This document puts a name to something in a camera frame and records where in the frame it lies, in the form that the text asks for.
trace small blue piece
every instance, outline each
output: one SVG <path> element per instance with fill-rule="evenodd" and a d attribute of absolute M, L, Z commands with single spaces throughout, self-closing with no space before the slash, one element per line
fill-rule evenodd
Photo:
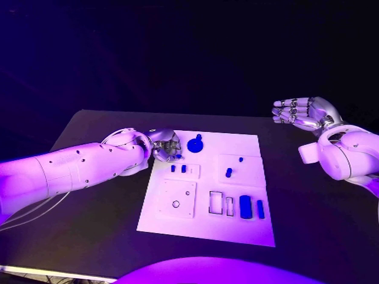
<path fill-rule="evenodd" d="M 240 218 L 250 219 L 250 196 L 242 195 L 237 198 L 237 204 L 240 207 Z"/>
<path fill-rule="evenodd" d="M 263 202 L 256 201 L 256 213 L 259 214 L 259 219 L 263 219 Z"/>
<path fill-rule="evenodd" d="M 227 178 L 230 177 L 230 174 L 232 174 L 232 169 L 227 168 L 227 170 L 226 170 L 226 177 L 227 177 Z"/>
<path fill-rule="evenodd" d="M 201 136 L 200 134 L 195 135 L 195 138 L 190 139 L 187 142 L 187 150 L 191 153 L 200 152 L 203 149 L 203 142 L 201 142 Z"/>

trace dark table surface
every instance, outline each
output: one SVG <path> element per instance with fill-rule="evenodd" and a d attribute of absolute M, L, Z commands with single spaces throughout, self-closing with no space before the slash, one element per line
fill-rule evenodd
<path fill-rule="evenodd" d="M 79 111 L 51 150 L 100 142 L 123 127 L 256 134 L 275 248 L 136 231 L 151 174 L 71 192 L 37 220 L 0 232 L 0 264 L 120 277 L 167 259 L 216 256 L 275 266 L 325 283 L 379 283 L 377 199 L 302 164 L 314 136 L 270 118 Z"/>

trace white robotic arm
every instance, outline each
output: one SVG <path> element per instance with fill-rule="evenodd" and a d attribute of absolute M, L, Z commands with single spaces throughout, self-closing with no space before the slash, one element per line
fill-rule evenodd
<path fill-rule="evenodd" d="M 332 179 L 364 187 L 379 198 L 379 136 L 347 125 L 322 98 L 276 101 L 273 106 L 275 123 L 291 123 L 318 136 L 298 148 L 302 162 L 319 162 Z"/>
<path fill-rule="evenodd" d="M 102 143 L 0 163 L 0 225 L 34 202 L 145 169 L 151 152 L 162 162 L 180 158 L 172 130 L 139 133 L 125 128 L 109 134 Z"/>

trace dark background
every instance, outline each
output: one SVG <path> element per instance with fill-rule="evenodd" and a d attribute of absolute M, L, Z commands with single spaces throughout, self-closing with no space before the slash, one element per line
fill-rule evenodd
<path fill-rule="evenodd" d="M 0 160 L 80 109 L 269 117 L 304 96 L 379 133 L 374 2 L 0 0 Z"/>

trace blue rectangular block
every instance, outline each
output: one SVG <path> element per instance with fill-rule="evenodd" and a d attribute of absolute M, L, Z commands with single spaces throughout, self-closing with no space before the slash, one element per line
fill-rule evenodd
<path fill-rule="evenodd" d="M 242 195 L 237 198 L 237 204 L 240 207 L 240 218 L 242 219 L 250 219 L 252 213 L 250 213 L 250 196 Z"/>
<path fill-rule="evenodd" d="M 259 214 L 259 219 L 263 219 L 263 202 L 256 201 L 256 213 Z"/>

